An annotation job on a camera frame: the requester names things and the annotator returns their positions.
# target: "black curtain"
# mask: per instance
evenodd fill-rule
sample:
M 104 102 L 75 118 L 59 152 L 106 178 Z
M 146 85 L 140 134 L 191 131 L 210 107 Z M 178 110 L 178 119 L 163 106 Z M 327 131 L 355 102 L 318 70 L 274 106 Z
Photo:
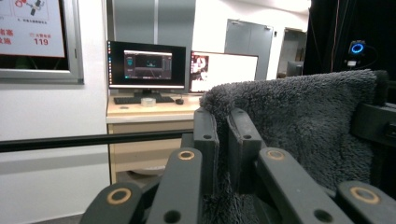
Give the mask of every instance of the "black curtain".
M 395 12 L 394 0 L 312 0 L 303 74 L 370 68 L 386 70 L 396 81 Z M 352 40 L 364 40 L 367 48 L 350 68 Z M 396 104 L 396 90 L 389 89 L 388 102 Z

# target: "window frame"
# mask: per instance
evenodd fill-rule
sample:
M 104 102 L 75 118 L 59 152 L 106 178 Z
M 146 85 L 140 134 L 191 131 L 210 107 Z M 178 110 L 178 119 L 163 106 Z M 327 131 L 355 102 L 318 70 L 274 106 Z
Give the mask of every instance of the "window frame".
M 64 36 L 68 70 L 0 69 L 0 82 L 83 84 L 78 0 L 60 0 L 64 9 Z

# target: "sign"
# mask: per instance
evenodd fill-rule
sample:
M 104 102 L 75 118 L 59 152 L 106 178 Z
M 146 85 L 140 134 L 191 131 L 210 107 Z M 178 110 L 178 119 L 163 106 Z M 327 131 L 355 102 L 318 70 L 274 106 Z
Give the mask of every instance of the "sign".
M 0 54 L 64 58 L 58 0 L 0 0 Z

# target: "monitor screen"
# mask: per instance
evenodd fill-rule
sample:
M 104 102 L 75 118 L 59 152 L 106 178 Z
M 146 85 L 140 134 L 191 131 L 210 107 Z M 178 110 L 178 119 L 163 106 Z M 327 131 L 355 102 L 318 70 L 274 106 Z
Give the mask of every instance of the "monitor screen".
M 110 89 L 184 89 L 186 48 L 107 41 Z
M 189 92 L 209 91 L 224 83 L 253 81 L 258 59 L 257 55 L 192 50 Z

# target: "monitor stand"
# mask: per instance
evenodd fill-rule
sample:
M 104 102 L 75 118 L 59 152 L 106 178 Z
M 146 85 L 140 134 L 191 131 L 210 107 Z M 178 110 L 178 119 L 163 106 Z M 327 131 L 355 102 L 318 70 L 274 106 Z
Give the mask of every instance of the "monitor stand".
M 152 92 L 151 90 L 142 90 L 141 92 L 134 92 L 134 97 L 161 98 L 161 94 L 159 92 Z

